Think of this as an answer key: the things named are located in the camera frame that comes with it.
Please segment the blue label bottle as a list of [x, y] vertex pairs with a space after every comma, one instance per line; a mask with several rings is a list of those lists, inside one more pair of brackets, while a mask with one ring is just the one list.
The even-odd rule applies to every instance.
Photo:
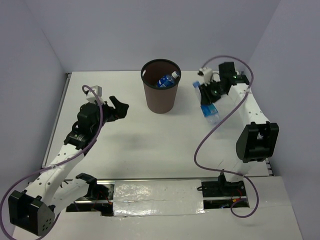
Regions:
[[166, 74], [161, 77], [157, 82], [156, 86], [158, 88], [167, 88], [175, 84], [176, 79], [179, 77], [179, 73], [177, 71], [173, 71], [171, 74]]

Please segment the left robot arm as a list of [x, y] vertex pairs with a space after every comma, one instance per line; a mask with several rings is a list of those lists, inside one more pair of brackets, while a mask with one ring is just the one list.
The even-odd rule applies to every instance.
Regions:
[[77, 121], [48, 170], [38, 174], [23, 191], [15, 190], [10, 194], [11, 224], [43, 237], [63, 209], [78, 198], [93, 199], [98, 194], [97, 179], [86, 173], [78, 174], [67, 186], [60, 186], [95, 144], [101, 127], [126, 117], [129, 105], [118, 101], [115, 96], [109, 99], [112, 106], [101, 99], [83, 104]]

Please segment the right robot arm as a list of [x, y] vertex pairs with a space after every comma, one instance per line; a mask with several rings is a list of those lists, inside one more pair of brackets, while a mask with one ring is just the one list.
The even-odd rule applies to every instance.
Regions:
[[243, 177], [273, 155], [279, 126], [263, 114], [251, 91], [252, 79], [237, 72], [234, 62], [218, 66], [218, 81], [214, 79], [214, 71], [206, 66], [199, 69], [198, 75], [203, 77], [198, 87], [201, 105], [208, 108], [226, 95], [243, 124], [235, 143], [235, 166], [220, 172], [216, 182], [202, 183], [198, 190], [204, 197], [242, 197], [245, 194]]

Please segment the blue cap bottle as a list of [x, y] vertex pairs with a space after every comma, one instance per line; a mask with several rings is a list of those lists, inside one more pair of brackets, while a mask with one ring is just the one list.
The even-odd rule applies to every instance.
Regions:
[[[201, 102], [202, 95], [200, 91], [200, 86], [201, 86], [200, 82], [195, 81], [192, 85], [194, 87], [194, 90], [199, 102]], [[211, 125], [216, 125], [219, 122], [220, 120], [219, 112], [213, 103], [210, 103], [209, 105], [205, 105], [201, 103], [200, 108], [204, 118], [208, 121], [208, 123], [210, 123]]]

